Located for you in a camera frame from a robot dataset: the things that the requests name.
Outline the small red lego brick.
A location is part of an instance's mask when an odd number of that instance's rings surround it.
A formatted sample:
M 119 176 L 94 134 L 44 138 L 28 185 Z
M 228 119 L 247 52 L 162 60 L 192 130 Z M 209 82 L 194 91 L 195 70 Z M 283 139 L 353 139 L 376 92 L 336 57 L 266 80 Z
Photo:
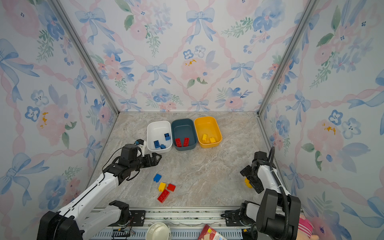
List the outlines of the small red lego brick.
M 167 186 L 167 190 L 170 191 L 170 192 L 174 192 L 176 189 L 176 186 L 173 185 L 173 184 L 168 184 Z

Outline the long red lego brick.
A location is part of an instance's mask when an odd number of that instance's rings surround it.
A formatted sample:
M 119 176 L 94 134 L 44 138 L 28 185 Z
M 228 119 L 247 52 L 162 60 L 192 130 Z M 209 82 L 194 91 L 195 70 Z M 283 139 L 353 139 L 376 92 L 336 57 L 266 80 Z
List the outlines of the long red lego brick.
M 163 190 L 163 192 L 158 197 L 158 201 L 160 203 L 164 203 L 164 201 L 168 198 L 169 195 L 170 195 L 170 192 L 168 190 Z

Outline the yellow plastic container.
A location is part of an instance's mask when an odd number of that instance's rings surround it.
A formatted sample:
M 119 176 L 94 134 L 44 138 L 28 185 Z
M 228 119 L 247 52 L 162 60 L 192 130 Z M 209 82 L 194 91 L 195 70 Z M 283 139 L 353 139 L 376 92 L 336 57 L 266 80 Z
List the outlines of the yellow plastic container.
M 210 116 L 200 117 L 194 120 L 194 125 L 196 128 L 199 144 L 203 149 L 214 148 L 220 145 L 223 140 L 223 136 L 215 118 Z M 207 143 L 204 143 L 202 140 L 203 134 L 208 135 Z M 216 142 L 211 143 L 210 138 L 215 138 Z

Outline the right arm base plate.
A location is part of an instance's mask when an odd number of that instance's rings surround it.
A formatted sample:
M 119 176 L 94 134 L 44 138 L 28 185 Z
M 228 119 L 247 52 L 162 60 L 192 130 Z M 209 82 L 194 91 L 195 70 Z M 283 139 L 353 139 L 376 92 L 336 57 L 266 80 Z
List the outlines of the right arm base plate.
M 248 225 L 241 220 L 240 209 L 237 210 L 226 210 L 221 214 L 221 218 L 225 219 L 227 227 L 247 227 Z

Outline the light blue lego brick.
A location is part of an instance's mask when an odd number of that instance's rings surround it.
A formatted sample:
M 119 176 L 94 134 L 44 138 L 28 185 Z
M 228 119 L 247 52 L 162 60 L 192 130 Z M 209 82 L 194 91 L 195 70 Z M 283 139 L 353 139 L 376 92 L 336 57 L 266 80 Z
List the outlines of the light blue lego brick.
M 159 183 L 161 178 L 162 178 L 162 176 L 160 174 L 156 174 L 154 177 L 154 182 Z

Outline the dark blue lego brick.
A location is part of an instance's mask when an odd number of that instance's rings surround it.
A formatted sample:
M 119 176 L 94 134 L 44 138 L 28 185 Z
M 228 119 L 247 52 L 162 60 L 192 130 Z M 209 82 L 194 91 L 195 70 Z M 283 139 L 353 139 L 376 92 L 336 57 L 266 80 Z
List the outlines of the dark blue lego brick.
M 156 149 L 161 147 L 159 141 L 154 141 L 154 146 Z

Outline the dark teal plastic container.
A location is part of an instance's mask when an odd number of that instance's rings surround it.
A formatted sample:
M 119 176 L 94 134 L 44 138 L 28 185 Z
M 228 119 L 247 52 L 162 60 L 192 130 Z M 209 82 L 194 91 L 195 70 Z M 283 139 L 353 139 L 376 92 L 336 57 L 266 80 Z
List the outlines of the dark teal plastic container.
M 173 145 L 175 146 L 176 150 L 188 151 L 196 147 L 198 143 L 198 137 L 197 137 L 196 128 L 193 120 L 191 119 L 174 120 L 171 123 L 171 130 L 172 130 Z M 183 146 L 181 148 L 176 147 L 175 139 L 177 138 L 181 139 L 182 145 L 184 142 L 184 138 L 190 138 L 190 146 L 186 148 L 184 148 Z

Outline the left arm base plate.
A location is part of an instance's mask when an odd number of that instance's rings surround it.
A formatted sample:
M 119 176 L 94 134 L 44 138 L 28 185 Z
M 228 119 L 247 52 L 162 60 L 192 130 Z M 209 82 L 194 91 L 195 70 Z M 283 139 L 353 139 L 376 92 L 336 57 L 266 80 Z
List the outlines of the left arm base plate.
M 130 210 L 125 223 L 123 223 L 122 220 L 119 220 L 116 223 L 110 224 L 109 227 L 143 227 L 146 213 L 145 210 Z

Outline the white plastic container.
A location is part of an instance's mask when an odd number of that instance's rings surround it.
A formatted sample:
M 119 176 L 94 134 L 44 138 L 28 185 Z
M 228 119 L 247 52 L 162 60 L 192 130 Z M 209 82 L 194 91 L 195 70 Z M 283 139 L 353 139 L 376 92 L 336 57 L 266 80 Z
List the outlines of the white plastic container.
M 169 141 L 165 140 L 165 134 L 169 133 L 171 139 Z M 158 148 L 154 146 L 154 141 L 159 141 L 160 145 L 165 145 L 166 149 Z M 173 138 L 171 123 L 168 121 L 157 121 L 152 122 L 147 126 L 147 148 L 149 151 L 164 154 L 171 151 L 173 147 Z

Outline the yellow lego duck piece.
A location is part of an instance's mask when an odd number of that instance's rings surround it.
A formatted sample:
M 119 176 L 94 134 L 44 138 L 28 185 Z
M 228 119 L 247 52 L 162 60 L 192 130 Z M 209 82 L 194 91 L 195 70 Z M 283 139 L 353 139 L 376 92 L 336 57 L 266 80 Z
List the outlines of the yellow lego duck piece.
M 250 188 L 250 189 L 253 188 L 252 185 L 251 185 L 251 183 L 250 183 L 250 181 L 249 181 L 247 178 L 245 178 L 245 184 L 246 184 L 246 186 L 247 186 L 248 188 Z

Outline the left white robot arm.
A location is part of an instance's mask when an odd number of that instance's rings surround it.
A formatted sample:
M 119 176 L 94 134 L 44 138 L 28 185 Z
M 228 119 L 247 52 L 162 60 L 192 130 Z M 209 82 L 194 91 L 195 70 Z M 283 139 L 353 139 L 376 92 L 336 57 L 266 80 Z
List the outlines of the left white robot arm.
M 90 212 L 112 190 L 122 182 L 132 180 L 131 172 L 139 173 L 143 168 L 155 167 L 162 156 L 157 153 L 123 161 L 116 157 L 102 174 L 77 198 L 57 212 L 49 211 L 40 220 L 38 240 L 89 240 L 104 228 L 117 224 L 126 226 L 134 217 L 129 204 L 112 201 L 94 216 Z

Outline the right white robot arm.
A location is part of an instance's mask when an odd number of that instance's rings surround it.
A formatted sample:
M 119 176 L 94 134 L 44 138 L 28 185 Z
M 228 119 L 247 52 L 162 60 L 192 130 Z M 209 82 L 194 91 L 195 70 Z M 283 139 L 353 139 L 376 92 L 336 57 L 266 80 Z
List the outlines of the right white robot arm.
M 295 240 L 299 230 L 301 202 L 282 185 L 273 163 L 253 160 L 241 174 L 250 181 L 252 188 L 263 194 L 261 203 L 242 203 L 240 223 L 256 228 L 259 233 L 273 240 Z

